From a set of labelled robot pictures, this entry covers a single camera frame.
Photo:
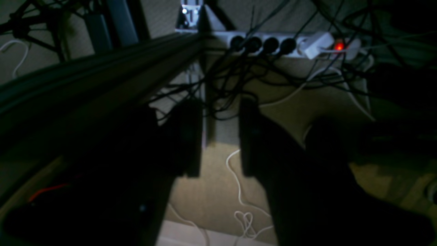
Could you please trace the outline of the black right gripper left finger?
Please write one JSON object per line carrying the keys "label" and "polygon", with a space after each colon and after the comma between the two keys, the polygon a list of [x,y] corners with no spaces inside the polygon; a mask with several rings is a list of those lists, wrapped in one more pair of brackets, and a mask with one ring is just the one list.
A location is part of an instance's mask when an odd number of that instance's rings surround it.
{"label": "black right gripper left finger", "polygon": [[5,246],[153,246],[178,176],[200,174],[202,104],[187,99],[159,125],[136,109],[3,220]]}

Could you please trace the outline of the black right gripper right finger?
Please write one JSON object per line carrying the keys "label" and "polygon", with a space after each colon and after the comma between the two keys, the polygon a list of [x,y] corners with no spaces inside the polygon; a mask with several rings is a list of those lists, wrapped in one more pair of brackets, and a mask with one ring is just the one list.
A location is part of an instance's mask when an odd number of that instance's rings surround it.
{"label": "black right gripper right finger", "polygon": [[432,221],[369,195],[337,129],[314,121],[304,146],[251,99],[239,106],[241,165],[266,192],[280,246],[429,246]]}

